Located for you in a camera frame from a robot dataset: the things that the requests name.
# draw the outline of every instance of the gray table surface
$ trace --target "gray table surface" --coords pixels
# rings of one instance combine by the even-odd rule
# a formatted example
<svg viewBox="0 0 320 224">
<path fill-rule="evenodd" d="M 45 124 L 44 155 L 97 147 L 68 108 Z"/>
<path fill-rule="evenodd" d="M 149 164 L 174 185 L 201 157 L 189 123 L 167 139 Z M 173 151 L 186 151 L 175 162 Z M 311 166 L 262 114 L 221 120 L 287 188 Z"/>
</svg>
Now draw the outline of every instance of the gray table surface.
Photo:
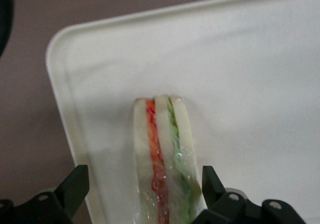
<svg viewBox="0 0 320 224">
<path fill-rule="evenodd" d="M 0 199 L 22 204 L 74 168 L 46 70 L 53 35 L 69 25 L 194 1 L 14 0 L 12 33 L 0 58 Z M 73 220 L 91 223 L 85 203 Z"/>
</svg>

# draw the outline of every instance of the sandwich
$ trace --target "sandwich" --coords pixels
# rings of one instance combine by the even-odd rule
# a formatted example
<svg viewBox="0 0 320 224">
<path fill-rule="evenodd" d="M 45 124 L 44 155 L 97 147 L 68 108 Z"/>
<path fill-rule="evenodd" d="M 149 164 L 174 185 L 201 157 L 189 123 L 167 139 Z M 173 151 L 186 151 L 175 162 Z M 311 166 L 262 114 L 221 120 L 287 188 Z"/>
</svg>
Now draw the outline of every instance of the sandwich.
<svg viewBox="0 0 320 224">
<path fill-rule="evenodd" d="M 137 99 L 134 151 L 142 224 L 190 224 L 205 208 L 186 107 L 179 97 Z"/>
</svg>

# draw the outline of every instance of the plastic tray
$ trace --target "plastic tray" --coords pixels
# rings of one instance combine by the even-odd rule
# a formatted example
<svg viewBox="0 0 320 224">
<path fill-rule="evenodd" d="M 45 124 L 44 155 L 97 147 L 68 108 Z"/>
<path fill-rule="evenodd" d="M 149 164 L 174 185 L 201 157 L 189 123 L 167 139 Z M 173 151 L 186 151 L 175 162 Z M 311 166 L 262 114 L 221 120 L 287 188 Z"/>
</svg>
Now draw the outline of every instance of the plastic tray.
<svg viewBox="0 0 320 224">
<path fill-rule="evenodd" d="M 94 224 L 132 224 L 137 97 L 179 95 L 199 172 L 320 224 L 320 0 L 205 0 L 67 27 L 46 64 Z"/>
</svg>

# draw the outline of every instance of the black object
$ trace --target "black object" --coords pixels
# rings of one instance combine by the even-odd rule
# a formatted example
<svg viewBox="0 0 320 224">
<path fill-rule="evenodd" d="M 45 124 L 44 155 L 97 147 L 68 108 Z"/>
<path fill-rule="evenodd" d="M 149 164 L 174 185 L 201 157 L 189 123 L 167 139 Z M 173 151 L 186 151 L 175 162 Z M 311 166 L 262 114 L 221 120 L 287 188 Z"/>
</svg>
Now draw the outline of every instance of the black object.
<svg viewBox="0 0 320 224">
<path fill-rule="evenodd" d="M 0 0 L 0 57 L 8 42 L 14 16 L 14 0 Z"/>
<path fill-rule="evenodd" d="M 0 200 L 0 224 L 72 224 L 89 191 L 87 165 L 78 165 L 54 192 L 42 192 L 15 206 Z"/>
<path fill-rule="evenodd" d="M 258 206 L 226 191 L 212 166 L 202 169 L 202 192 L 208 209 L 192 224 L 306 224 L 284 201 L 268 199 Z"/>
</svg>

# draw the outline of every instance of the tomato slice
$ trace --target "tomato slice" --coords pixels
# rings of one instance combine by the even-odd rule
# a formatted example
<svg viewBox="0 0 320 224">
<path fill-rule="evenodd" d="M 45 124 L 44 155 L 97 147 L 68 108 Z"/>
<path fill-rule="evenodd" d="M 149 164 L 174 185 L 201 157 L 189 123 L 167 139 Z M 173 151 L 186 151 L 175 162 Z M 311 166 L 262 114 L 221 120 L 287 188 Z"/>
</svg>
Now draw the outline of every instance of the tomato slice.
<svg viewBox="0 0 320 224">
<path fill-rule="evenodd" d="M 169 198 L 167 175 L 164 159 L 161 153 L 156 124 L 156 105 L 152 100 L 146 100 L 147 132 L 152 160 L 153 178 L 151 187 L 157 196 L 158 223 L 169 224 Z"/>
</svg>

